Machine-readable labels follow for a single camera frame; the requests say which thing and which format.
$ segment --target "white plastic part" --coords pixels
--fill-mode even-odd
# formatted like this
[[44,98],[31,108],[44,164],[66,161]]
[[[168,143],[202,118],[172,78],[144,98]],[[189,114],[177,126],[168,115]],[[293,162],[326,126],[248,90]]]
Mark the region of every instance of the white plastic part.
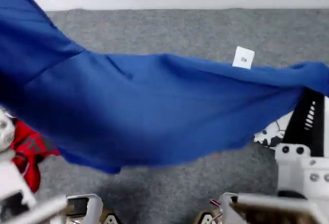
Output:
[[37,224],[53,218],[66,207],[66,196],[59,196],[47,202],[37,205],[36,199],[21,176],[16,165],[11,161],[0,162],[0,172],[6,177],[0,180],[0,201],[6,200],[17,193],[22,194],[22,202],[26,204],[29,211],[11,218],[4,224]]
[[211,214],[204,215],[201,224],[216,224],[214,220],[211,222],[212,218],[213,216]]
[[6,116],[3,109],[0,109],[0,153],[11,145],[15,136],[15,126]]
[[280,143],[276,147],[275,155],[278,164],[278,190],[292,190],[300,192],[303,189],[300,159],[310,158],[310,149],[302,144]]
[[47,223],[50,218],[57,215],[61,210],[66,207],[66,196],[59,196],[52,198],[42,204],[35,206],[30,211],[27,211],[4,224],[37,224]]
[[119,224],[119,222],[114,215],[109,214],[102,224]]
[[77,195],[69,196],[67,200],[83,197],[88,198],[87,213],[80,221],[80,224],[100,224],[99,219],[103,211],[103,201],[99,196],[96,194]]
[[223,210],[222,223],[223,224],[247,224],[244,219],[231,208],[231,197],[238,196],[236,193],[226,192],[220,196],[221,208]]
[[21,192],[23,195],[22,204],[27,204],[29,208],[33,208],[36,205],[36,199],[16,165],[11,161],[0,162],[0,172],[6,177],[6,180],[0,180],[0,200]]

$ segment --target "screw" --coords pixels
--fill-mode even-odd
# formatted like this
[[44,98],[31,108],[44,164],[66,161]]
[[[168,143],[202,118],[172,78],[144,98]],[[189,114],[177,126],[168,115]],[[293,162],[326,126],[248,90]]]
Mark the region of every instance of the screw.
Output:
[[288,153],[288,152],[289,152],[289,147],[288,147],[288,146],[284,146],[284,147],[282,148],[282,152],[283,152],[283,153]]
[[7,127],[7,122],[6,121],[0,121],[0,128],[4,129]]
[[304,148],[303,148],[303,147],[298,147],[298,148],[296,149],[296,152],[297,152],[297,154],[301,155],[301,154],[304,153]]
[[310,178],[311,181],[315,182],[315,181],[319,180],[319,175],[318,174],[311,174],[309,178]]

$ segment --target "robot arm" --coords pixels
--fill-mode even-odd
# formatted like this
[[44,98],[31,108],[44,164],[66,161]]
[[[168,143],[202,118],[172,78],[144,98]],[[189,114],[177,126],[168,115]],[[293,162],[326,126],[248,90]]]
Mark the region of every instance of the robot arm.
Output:
[[[14,139],[14,132],[15,127],[8,114],[0,109],[0,172],[2,174],[0,223],[100,224],[103,202],[95,194],[70,197],[61,195],[46,202],[37,202],[33,192],[12,162],[15,151],[10,149],[10,145]],[[116,218],[112,213],[109,216],[112,216],[111,220]]]
[[277,145],[276,196],[225,193],[223,224],[329,224],[329,98],[305,90]]

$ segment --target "black and white object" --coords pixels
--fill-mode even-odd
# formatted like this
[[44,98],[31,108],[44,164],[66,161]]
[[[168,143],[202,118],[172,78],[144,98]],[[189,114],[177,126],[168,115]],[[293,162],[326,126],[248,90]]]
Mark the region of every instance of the black and white object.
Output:
[[277,194],[222,195],[223,224],[329,224],[328,97],[305,90],[275,154]]
[[276,146],[282,142],[284,134],[286,132],[289,120],[293,112],[290,112],[282,116],[279,120],[269,124],[265,129],[256,133],[254,136],[254,142],[275,150]]

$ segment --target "black object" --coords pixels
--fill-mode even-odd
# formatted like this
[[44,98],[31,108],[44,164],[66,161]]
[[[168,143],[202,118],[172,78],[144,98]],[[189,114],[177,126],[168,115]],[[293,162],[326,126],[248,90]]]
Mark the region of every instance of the black object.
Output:
[[289,152],[289,147],[288,147],[288,146],[284,146],[284,147],[282,148],[282,152],[283,152],[283,153],[288,153],[288,152]]
[[107,215],[107,218],[108,218],[109,216],[113,216],[113,218],[117,221],[118,224],[122,224],[121,220],[118,218],[118,216],[117,216],[115,213],[108,214],[108,215]]
[[24,212],[29,210],[29,207],[26,204],[22,204],[22,200],[23,194],[21,192],[18,192],[1,201],[1,222],[9,220],[10,218],[23,214]]
[[278,197],[289,197],[289,198],[298,198],[298,199],[305,199],[307,200],[307,198],[298,193],[298,192],[294,192],[294,191],[279,191],[277,194]]
[[303,144],[309,147],[312,157],[324,156],[324,98],[319,92],[308,88],[304,90],[282,143]]
[[87,214],[87,205],[89,199],[87,197],[72,198],[67,202],[68,206],[73,206],[73,211],[67,212],[67,217],[79,218],[86,216]]
[[303,148],[303,147],[298,147],[298,148],[296,149],[296,152],[297,152],[297,154],[301,155],[301,154],[304,153],[304,148]]

